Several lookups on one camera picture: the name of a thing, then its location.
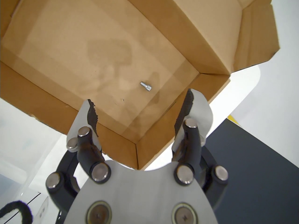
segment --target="metal plate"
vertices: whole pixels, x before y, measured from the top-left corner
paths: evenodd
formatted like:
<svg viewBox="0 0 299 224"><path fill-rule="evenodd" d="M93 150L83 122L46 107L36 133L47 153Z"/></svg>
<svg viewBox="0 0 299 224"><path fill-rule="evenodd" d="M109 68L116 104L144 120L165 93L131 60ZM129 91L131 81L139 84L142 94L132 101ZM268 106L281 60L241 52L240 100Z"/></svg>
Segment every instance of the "metal plate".
<svg viewBox="0 0 299 224"><path fill-rule="evenodd" d="M77 138L78 135L78 130L83 127L83 126L88 126L92 131L93 131L93 142L94 145L98 147L98 149L101 151L102 150L102 146L98 140L98 137L96 135L96 133L93 130L93 127L88 124L87 121L87 114L88 111L90 109L90 103L88 100L85 100L68 132L68 135L66 137L66 142L68 142L71 138Z"/></svg>
<svg viewBox="0 0 299 224"><path fill-rule="evenodd" d="M197 121L201 146L204 146L207 133L209 132L213 123L213 113L205 96L194 89L191 89L191 91L194 97L193 105L189 114L185 116L184 120L192 118ZM184 129L183 126L181 126L174 139L172 151L176 152L177 148L179 147L181 141L184 138L184 135Z"/></svg>
<svg viewBox="0 0 299 224"><path fill-rule="evenodd" d="M136 171L115 161L106 161L111 177L103 185L88 179L78 193L64 224L85 223L88 208L96 201L107 202L111 224L172 223L173 208L187 203L195 210L198 223L216 224L214 212L196 181L180 186L173 177L177 162L153 171Z"/></svg>

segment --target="cardboard box wall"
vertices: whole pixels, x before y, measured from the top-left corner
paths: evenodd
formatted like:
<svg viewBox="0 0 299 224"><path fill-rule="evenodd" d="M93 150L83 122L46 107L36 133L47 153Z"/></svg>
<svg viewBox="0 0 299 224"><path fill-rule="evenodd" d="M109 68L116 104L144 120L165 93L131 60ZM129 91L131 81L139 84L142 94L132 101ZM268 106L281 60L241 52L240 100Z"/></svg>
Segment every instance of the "cardboard box wall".
<svg viewBox="0 0 299 224"><path fill-rule="evenodd" d="M1 0L1 98L65 134L91 98L103 151L144 168L188 88L211 101L230 73L278 51L270 2Z"/></svg>

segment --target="metal screw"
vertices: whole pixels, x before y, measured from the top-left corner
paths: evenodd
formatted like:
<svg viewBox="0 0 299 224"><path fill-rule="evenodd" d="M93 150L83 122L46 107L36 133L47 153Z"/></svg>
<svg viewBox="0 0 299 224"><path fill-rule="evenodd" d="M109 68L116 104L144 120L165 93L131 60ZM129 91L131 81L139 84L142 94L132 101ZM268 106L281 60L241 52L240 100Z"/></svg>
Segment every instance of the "metal screw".
<svg viewBox="0 0 299 224"><path fill-rule="evenodd" d="M152 89L152 87L150 86L150 85L148 85L148 84L146 84L146 83L144 83L144 82L140 82L140 84L142 85L142 86L144 86L145 88L146 88L146 90L147 91L150 91L151 89Z"/></svg>
<svg viewBox="0 0 299 224"><path fill-rule="evenodd" d="M87 224L109 224L112 219L112 211L108 203L98 201L92 204L86 214Z"/></svg>
<svg viewBox="0 0 299 224"><path fill-rule="evenodd" d="M60 182L60 175L58 173L51 173L46 179L46 186L49 189L55 188Z"/></svg>
<svg viewBox="0 0 299 224"><path fill-rule="evenodd" d="M109 168L107 164L101 162L93 168L92 178L96 182L101 182L107 178L108 174Z"/></svg>
<svg viewBox="0 0 299 224"><path fill-rule="evenodd" d="M195 224L197 215L189 204L180 203L173 209L172 222L173 224Z"/></svg>
<svg viewBox="0 0 299 224"><path fill-rule="evenodd" d="M76 152L77 151L77 145L78 145L78 138L71 138L67 143L66 143L66 148L70 152Z"/></svg>
<svg viewBox="0 0 299 224"><path fill-rule="evenodd" d="M196 122L196 120L194 120L192 118L186 119L185 124L186 124L186 126L188 126L190 128L197 128L197 122Z"/></svg>
<svg viewBox="0 0 299 224"><path fill-rule="evenodd" d="M223 166L216 166L215 174L218 177L218 179L221 179L223 181L226 181L228 179L228 172Z"/></svg>
<svg viewBox="0 0 299 224"><path fill-rule="evenodd" d="M78 136L84 137L89 134L90 128L88 126L83 126L78 130Z"/></svg>
<svg viewBox="0 0 299 224"><path fill-rule="evenodd" d="M192 183L194 176L191 168L189 168L186 165L180 165L178 166L176 170L176 175L180 182L182 182L185 185L189 185Z"/></svg>

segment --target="screw head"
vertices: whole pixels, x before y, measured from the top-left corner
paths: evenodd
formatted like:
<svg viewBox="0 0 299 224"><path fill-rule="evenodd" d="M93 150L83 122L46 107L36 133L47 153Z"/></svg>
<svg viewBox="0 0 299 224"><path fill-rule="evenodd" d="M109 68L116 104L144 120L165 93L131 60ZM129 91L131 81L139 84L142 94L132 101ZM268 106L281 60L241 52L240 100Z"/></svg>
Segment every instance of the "screw head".
<svg viewBox="0 0 299 224"><path fill-rule="evenodd" d="M173 224L195 224L197 215L194 209L187 203L179 203L173 208Z"/></svg>
<svg viewBox="0 0 299 224"><path fill-rule="evenodd" d="M90 128L88 126L83 126L78 130L78 136L79 137L84 137L87 134L89 134Z"/></svg>
<svg viewBox="0 0 299 224"><path fill-rule="evenodd" d="M194 179L194 175L191 168L189 168L186 165L178 166L178 168L176 169L176 175L179 181L185 185L191 184Z"/></svg>
<svg viewBox="0 0 299 224"><path fill-rule="evenodd" d="M92 171L92 179L96 182L104 181L109 174L109 168L108 165L101 162L93 168Z"/></svg>
<svg viewBox="0 0 299 224"><path fill-rule="evenodd" d="M150 86L150 85L148 85L147 87L146 87L146 90L147 91L150 91L152 89L152 87Z"/></svg>
<svg viewBox="0 0 299 224"><path fill-rule="evenodd" d="M46 186L49 189L55 188L60 182L60 175L56 172L51 173L46 179Z"/></svg>
<svg viewBox="0 0 299 224"><path fill-rule="evenodd" d="M228 172L223 166L216 166L215 167L215 174L218 177L218 179L222 181L226 181L228 179Z"/></svg>
<svg viewBox="0 0 299 224"><path fill-rule="evenodd" d="M86 214L87 224L109 224L112 219L112 211L108 203L98 201L93 203Z"/></svg>
<svg viewBox="0 0 299 224"><path fill-rule="evenodd" d="M78 138L71 138L67 143L66 143L66 148L70 152L76 152L77 151L77 145L78 145Z"/></svg>
<svg viewBox="0 0 299 224"><path fill-rule="evenodd" d="M186 126L188 126L189 128L197 128L197 122L196 120L192 119L192 118L188 118L185 120L185 124Z"/></svg>

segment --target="black cable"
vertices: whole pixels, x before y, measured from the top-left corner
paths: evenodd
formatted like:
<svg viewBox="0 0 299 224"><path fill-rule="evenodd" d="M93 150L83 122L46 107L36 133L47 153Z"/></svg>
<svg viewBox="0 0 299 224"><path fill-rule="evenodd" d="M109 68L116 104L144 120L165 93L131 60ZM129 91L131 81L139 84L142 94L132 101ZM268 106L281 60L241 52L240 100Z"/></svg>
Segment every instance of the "black cable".
<svg viewBox="0 0 299 224"><path fill-rule="evenodd" d="M34 199L36 199L41 193L39 192L33 199L31 199L27 205L29 205L29 203L31 203ZM16 202L11 202L11 203L8 203L7 205L5 205L1 210L0 210L0 218L2 218L4 215L8 214L9 212L11 212L12 210L16 209L16 208L19 208L20 207L20 203L23 203L21 201L16 201ZM12 218L14 218L20 211L16 212L11 218L9 218L6 222L4 222L3 224L6 224L8 223Z"/></svg>

